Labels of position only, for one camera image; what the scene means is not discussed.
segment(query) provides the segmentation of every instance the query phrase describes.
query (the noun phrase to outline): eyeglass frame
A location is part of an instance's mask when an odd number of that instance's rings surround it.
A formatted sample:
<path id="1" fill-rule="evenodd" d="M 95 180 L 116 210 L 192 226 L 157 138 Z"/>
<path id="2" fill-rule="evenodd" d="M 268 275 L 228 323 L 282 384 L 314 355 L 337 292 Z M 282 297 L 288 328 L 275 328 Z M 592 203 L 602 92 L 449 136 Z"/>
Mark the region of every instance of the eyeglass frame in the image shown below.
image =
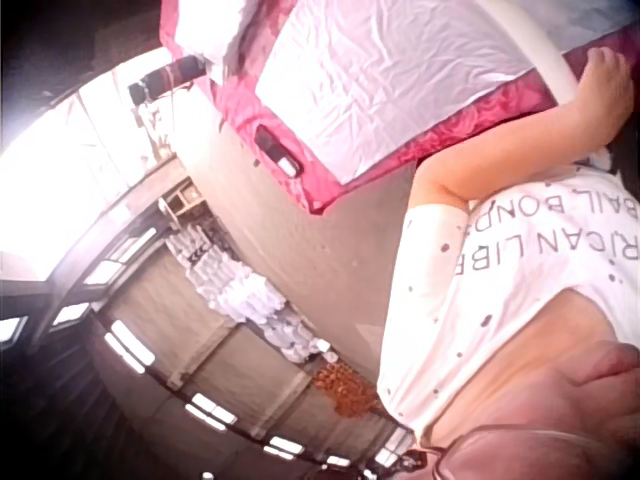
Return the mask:
<path id="1" fill-rule="evenodd" d="M 410 450 L 412 452 L 418 452 L 424 455 L 424 463 L 420 463 L 420 468 L 414 468 L 413 470 L 403 470 L 401 467 L 405 466 L 403 460 L 410 460 L 411 462 L 416 463 L 416 460 L 413 458 L 407 458 L 407 453 L 400 455 L 398 459 L 393 462 L 388 469 L 379 476 L 379 480 L 393 480 L 393 477 L 398 473 L 413 473 L 418 470 L 424 470 L 429 466 L 427 461 L 427 455 L 433 455 L 436 457 L 436 461 L 433 464 L 433 470 L 431 471 L 431 475 L 433 480 L 449 480 L 450 477 L 445 477 L 444 474 L 440 470 L 440 465 L 442 464 L 443 459 L 450 454 L 452 451 L 455 451 L 455 447 L 462 444 L 466 439 L 470 438 L 473 435 L 477 435 L 478 433 L 491 433 L 491 432 L 522 432 L 522 433 L 530 433 L 533 435 L 539 435 L 542 437 L 551 437 L 557 438 L 561 440 L 566 440 L 575 445 L 581 447 L 587 447 L 592 450 L 600 450 L 604 451 L 607 455 L 611 455 L 613 457 L 620 457 L 623 459 L 624 457 L 620 455 L 617 451 L 613 450 L 611 447 L 603 444 L 602 442 L 588 436 L 588 435 L 578 435 L 574 433 L 561 432 L 558 430 L 552 430 L 542 426 L 531 426 L 531 425 L 481 425 L 476 427 L 468 432 L 460 435 L 455 438 L 448 447 L 419 447 L 414 450 Z"/>

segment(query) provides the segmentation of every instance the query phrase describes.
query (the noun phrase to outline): person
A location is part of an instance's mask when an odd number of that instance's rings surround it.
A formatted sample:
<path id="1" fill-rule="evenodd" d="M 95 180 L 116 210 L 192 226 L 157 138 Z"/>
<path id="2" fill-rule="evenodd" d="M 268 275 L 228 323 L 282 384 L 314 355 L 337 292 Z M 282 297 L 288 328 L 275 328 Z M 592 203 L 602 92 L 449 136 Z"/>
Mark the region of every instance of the person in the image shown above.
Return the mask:
<path id="1" fill-rule="evenodd" d="M 615 478 L 640 453 L 640 206 L 576 164 L 633 104 L 591 49 L 571 103 L 417 169 L 378 393 L 419 448 L 393 478 Z"/>

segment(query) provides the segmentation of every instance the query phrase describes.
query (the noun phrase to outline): forearm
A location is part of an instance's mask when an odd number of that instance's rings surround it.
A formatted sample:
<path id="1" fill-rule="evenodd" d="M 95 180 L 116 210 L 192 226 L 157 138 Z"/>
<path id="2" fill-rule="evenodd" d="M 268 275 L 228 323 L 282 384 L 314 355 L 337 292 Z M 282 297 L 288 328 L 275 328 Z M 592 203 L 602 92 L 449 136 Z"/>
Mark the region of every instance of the forearm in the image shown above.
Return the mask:
<path id="1" fill-rule="evenodd" d="M 416 182 L 440 185 L 469 202 L 597 148 L 564 105 L 493 128 L 424 162 Z"/>

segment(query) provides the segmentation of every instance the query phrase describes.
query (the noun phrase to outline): glasses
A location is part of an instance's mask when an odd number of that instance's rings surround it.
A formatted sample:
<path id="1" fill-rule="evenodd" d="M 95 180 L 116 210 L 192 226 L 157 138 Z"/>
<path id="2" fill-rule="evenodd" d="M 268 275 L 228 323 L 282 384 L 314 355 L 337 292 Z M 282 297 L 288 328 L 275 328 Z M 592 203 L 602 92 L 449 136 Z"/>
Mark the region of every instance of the glasses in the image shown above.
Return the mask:
<path id="1" fill-rule="evenodd" d="M 449 448 L 411 450 L 381 479 L 424 470 L 416 480 L 565 480 L 611 478 L 623 468 L 617 451 L 588 437 L 520 425 L 483 426 Z"/>

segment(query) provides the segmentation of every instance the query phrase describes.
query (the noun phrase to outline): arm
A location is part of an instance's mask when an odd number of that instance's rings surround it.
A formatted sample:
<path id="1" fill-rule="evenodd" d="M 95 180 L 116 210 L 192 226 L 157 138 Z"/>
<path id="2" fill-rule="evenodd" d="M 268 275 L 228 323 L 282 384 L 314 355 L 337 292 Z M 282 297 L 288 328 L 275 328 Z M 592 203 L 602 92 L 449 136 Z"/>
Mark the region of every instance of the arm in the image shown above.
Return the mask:
<path id="1" fill-rule="evenodd" d="M 424 162 L 409 208 L 468 203 L 566 165 L 609 143 L 633 108 L 629 66 L 609 49 L 592 49 L 576 99 L 448 148 Z"/>

